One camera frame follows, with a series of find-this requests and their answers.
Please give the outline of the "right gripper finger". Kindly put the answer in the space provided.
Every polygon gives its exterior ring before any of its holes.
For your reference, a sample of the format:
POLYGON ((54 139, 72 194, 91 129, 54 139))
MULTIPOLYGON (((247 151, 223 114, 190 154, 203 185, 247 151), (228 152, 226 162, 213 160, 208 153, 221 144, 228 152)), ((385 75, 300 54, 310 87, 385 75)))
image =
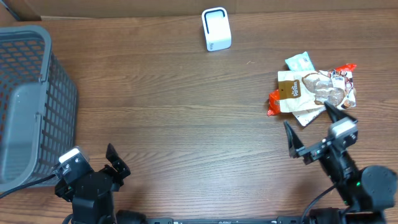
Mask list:
POLYGON ((357 123, 358 120, 354 117, 352 117, 351 115, 345 113, 344 111, 339 110, 338 108, 336 108, 335 106, 333 106, 330 102, 325 101, 324 102, 326 111, 329 115, 329 118, 331 119, 332 123, 336 123, 337 121, 340 121, 344 118, 348 118, 349 120, 351 120, 353 123, 357 123))
POLYGON ((288 121, 284 121, 284 128, 287 135, 287 142, 289 147, 290 157, 300 157, 300 151, 305 149, 300 138, 297 136, 295 131, 292 129, 288 121))

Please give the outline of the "white tube with gold cap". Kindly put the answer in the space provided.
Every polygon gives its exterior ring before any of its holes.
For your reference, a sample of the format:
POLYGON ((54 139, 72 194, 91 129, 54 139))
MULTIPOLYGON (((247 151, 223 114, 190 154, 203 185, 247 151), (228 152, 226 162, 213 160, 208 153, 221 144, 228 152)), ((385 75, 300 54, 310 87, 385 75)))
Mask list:
POLYGON ((326 110, 325 107, 321 107, 321 108, 315 108, 315 109, 304 110, 304 111, 295 111, 292 114, 295 116, 297 121, 303 127, 305 127, 325 110, 326 110))

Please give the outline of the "teal snack packet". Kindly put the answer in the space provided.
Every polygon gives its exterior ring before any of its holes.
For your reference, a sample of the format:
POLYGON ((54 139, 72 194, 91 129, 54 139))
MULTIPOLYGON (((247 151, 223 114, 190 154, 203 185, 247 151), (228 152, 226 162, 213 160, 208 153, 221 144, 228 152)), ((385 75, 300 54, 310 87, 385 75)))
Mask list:
POLYGON ((285 63, 291 71, 302 72, 315 70, 308 52, 303 52, 285 59, 285 63))

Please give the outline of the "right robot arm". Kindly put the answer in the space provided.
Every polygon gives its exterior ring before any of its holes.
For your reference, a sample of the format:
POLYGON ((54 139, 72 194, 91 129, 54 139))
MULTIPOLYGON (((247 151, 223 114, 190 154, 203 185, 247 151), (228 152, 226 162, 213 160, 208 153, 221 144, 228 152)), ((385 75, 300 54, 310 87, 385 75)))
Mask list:
POLYGON ((348 152, 348 147, 358 140, 358 120, 329 102, 325 102, 325 108, 331 119, 328 134, 309 147, 284 121, 289 156, 301 157, 306 165, 318 161, 333 184, 310 202, 300 222, 385 223, 384 211, 395 205, 397 173, 385 166, 358 169, 348 152), (314 205, 332 190, 337 190, 346 208, 315 209, 314 205))

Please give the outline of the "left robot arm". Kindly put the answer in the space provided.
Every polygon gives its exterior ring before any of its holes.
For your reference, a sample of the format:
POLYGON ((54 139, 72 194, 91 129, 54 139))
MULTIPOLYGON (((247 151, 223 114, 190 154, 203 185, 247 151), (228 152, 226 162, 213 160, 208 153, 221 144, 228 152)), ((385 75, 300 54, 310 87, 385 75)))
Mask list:
POLYGON ((65 223, 147 223, 144 214, 114 210, 113 193, 124 185, 131 171, 112 144, 107 146, 106 159, 110 164, 95 171, 78 146, 59 157, 54 167, 59 179, 55 195, 72 204, 72 214, 66 217, 65 223))

